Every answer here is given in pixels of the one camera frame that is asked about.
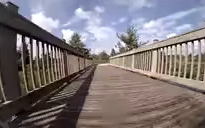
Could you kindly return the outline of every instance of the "tree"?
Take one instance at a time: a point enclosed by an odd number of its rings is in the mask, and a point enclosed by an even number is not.
[[[110,54],[110,56],[115,56],[116,55],[116,52],[115,52],[115,50],[112,48],[111,49],[111,54]]]
[[[75,32],[72,37],[71,40],[69,41],[69,44],[74,47],[74,48],[85,48],[86,45],[81,41],[81,35],[77,32]]]
[[[109,55],[105,51],[99,53],[98,56],[100,60],[109,60]]]
[[[134,26],[128,27],[126,33],[118,34],[117,37],[126,44],[126,50],[132,50],[138,48],[139,36],[137,35],[137,29]]]
[[[72,37],[71,40],[69,41],[69,44],[74,47],[76,50],[82,52],[84,55],[86,56],[90,56],[90,49],[86,48],[86,45],[82,42],[81,40],[81,35],[77,32],[75,32]]]
[[[120,41],[115,45],[116,48],[118,48],[118,54],[126,52],[126,48],[121,44]]]

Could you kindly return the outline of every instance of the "sky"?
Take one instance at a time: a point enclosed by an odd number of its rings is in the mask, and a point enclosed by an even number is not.
[[[140,41],[163,40],[204,26],[205,0],[10,0],[19,13],[67,41],[74,32],[93,53],[110,53],[129,25]]]

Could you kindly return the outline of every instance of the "white cloud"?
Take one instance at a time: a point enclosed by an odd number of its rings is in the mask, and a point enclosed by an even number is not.
[[[111,25],[117,25],[117,24],[120,24],[120,23],[124,23],[126,21],[127,21],[127,17],[121,17],[121,18],[118,19],[117,22],[115,22],[115,21],[111,22]]]
[[[183,24],[183,25],[177,26],[175,29],[178,33],[186,32],[186,31],[189,31],[192,29],[192,25],[191,24]]]
[[[129,11],[135,11],[143,7],[150,8],[154,6],[152,0],[112,0],[115,4],[125,6]]]
[[[131,24],[142,24],[144,21],[145,21],[144,18],[139,17],[139,18],[133,19],[133,20],[131,21]]]
[[[94,8],[94,11],[96,11],[97,13],[104,13],[105,9],[104,9],[104,7],[96,6]]]
[[[152,41],[154,39],[165,39],[167,37],[173,36],[173,33],[181,34],[182,32],[188,31],[191,29],[189,24],[184,24],[177,26],[177,21],[198,12],[199,8],[192,8],[189,10],[184,10],[176,12],[165,17],[161,17],[155,20],[150,20],[145,22],[143,18],[138,18],[132,21],[132,23],[139,23],[139,35],[143,41]]]
[[[46,17],[43,12],[31,14],[31,21],[49,32],[59,28],[60,25],[58,19]]]
[[[167,35],[167,38],[171,38],[171,37],[174,37],[176,35],[177,35],[176,33],[170,33],[170,34]]]
[[[65,39],[66,42],[69,42],[69,40],[71,39],[73,33],[74,33],[73,30],[70,30],[70,29],[62,29],[63,39]]]
[[[121,17],[121,18],[119,19],[119,22],[120,22],[120,23],[124,23],[125,21],[127,21],[127,17]]]

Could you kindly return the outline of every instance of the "bridge deck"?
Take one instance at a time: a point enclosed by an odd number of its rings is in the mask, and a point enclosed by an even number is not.
[[[98,66],[29,112],[13,127],[204,127],[205,95],[111,66]]]

